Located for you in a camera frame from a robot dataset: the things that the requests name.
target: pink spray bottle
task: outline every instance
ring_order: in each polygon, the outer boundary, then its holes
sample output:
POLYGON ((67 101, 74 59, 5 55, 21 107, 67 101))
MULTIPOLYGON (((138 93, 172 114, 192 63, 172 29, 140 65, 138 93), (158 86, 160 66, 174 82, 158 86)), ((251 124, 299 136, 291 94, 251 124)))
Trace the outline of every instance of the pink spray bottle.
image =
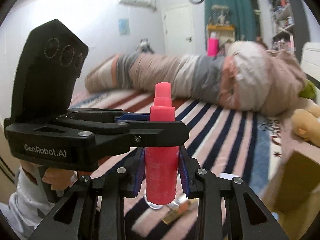
MULTIPOLYGON (((156 84, 156 95, 150 108, 150 121, 175 121, 171 84, 156 84)), ((179 147, 148 147, 145 149, 147 199, 153 204, 166 205, 175 199, 179 147)))
POLYGON ((208 40, 207 55, 209 57, 215 57, 217 56, 218 52, 219 52, 219 39, 216 38, 216 33, 212 32, 208 40))

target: blue gripper pad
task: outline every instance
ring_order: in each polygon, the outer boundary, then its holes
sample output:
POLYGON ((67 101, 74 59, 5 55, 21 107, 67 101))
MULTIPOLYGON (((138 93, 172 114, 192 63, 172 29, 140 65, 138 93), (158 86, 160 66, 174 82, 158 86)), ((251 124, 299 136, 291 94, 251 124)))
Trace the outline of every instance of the blue gripper pad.
POLYGON ((186 196, 188 197, 190 194, 189 175, 187 172, 186 164, 183 160, 181 149, 179 150, 179 169, 178 170, 180 174, 183 193, 186 194, 186 196))
POLYGON ((135 181, 134 181, 134 189, 133 192, 136 196, 138 196, 138 193, 141 189, 141 184, 144 179, 144 172, 145 172, 145 148, 143 148, 142 153, 140 155, 139 165, 135 174, 135 181))
POLYGON ((115 117, 115 122, 117 121, 149 121, 150 114, 140 114, 140 113, 125 113, 121 116, 115 117))

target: white sleeve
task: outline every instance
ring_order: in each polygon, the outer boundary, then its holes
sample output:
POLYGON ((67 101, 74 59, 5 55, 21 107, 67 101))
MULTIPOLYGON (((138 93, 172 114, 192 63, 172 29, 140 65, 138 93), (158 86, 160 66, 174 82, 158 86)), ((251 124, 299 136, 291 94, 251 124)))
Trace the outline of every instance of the white sleeve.
POLYGON ((28 179, 22 168, 18 177, 17 192, 10 196, 9 205, 0 203, 1 212, 22 240, 30 237, 53 206, 54 204, 42 197, 38 186, 28 179))

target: striped bedsheet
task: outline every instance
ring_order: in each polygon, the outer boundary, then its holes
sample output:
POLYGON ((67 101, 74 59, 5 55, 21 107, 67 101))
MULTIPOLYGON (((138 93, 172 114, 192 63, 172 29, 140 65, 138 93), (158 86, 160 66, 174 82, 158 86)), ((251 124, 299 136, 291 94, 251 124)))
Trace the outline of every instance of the striped bedsheet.
MULTIPOLYGON (((83 93, 73 97, 71 107, 117 108, 148 113, 153 97, 151 93, 134 90, 113 90, 93 95, 83 93)), ((189 140, 185 143, 189 156, 196 158, 202 167, 216 175, 224 172, 242 177, 259 194, 274 173, 281 156, 278 152, 281 151, 280 138, 275 137, 275 134, 279 135, 274 126, 276 121, 258 113, 224 109, 192 99, 173 98, 172 106, 176 109, 176 120, 183 121, 190 129, 189 140)), ((135 152, 136 149, 131 148, 126 154, 109 158, 91 176, 99 177, 121 167, 126 158, 134 156, 135 152)), ((177 197, 182 194, 179 179, 177 197)), ((145 186, 143 181, 135 199, 124 199, 128 238, 194 239, 197 210, 167 225, 162 218, 170 210, 169 207, 164 206, 158 211, 149 208, 143 198, 145 186)))

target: metal screw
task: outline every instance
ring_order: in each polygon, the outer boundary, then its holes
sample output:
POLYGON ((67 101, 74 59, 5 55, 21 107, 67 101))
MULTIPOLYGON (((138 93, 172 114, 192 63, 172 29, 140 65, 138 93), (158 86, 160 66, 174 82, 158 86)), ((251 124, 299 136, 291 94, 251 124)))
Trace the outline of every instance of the metal screw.
POLYGON ((200 168, 200 169, 198 170, 198 173, 199 173, 200 175, 205 175, 205 174, 207 174, 207 170, 206 170, 206 169, 203 169, 203 168, 200 168))
POLYGON ((236 184, 241 184, 243 182, 243 180, 240 178, 240 177, 235 177, 233 179, 233 181, 236 183, 236 184))
POLYGON ((81 177, 80 177, 80 181, 81 181, 81 182, 87 182, 89 179, 90 179, 90 177, 87 176, 87 175, 84 175, 84 176, 81 176, 81 177))
POLYGON ((127 122, 117 122, 116 124, 117 125, 127 125, 128 123, 127 122))
POLYGON ((139 135, 135 136, 133 138, 133 140, 136 142, 136 143, 141 143, 141 137, 139 135))
POLYGON ((117 169, 117 172, 122 174, 122 173, 125 173, 127 171, 127 169, 125 167, 120 167, 117 169))
POLYGON ((78 135, 81 136, 81 137, 87 137, 87 136, 92 135, 92 132, 90 132, 90 131, 82 131, 82 132, 78 133, 78 135))

